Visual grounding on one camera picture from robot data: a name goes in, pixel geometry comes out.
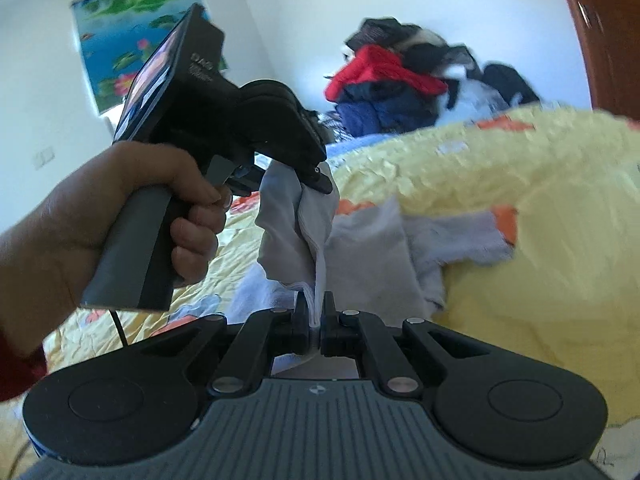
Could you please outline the person left hand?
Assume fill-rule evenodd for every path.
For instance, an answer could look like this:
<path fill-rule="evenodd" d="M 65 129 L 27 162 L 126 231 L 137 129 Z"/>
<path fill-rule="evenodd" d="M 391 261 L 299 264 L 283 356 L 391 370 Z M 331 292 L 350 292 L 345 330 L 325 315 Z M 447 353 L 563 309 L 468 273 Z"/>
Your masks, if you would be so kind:
<path fill-rule="evenodd" d="M 201 281 L 224 229 L 231 193 L 202 177 L 194 159 L 167 145 L 119 143 L 89 160 L 1 237 L 1 333 L 31 356 L 79 304 L 107 231 L 129 195 L 166 185 L 190 204 L 171 223 L 171 262 L 183 284 Z"/>

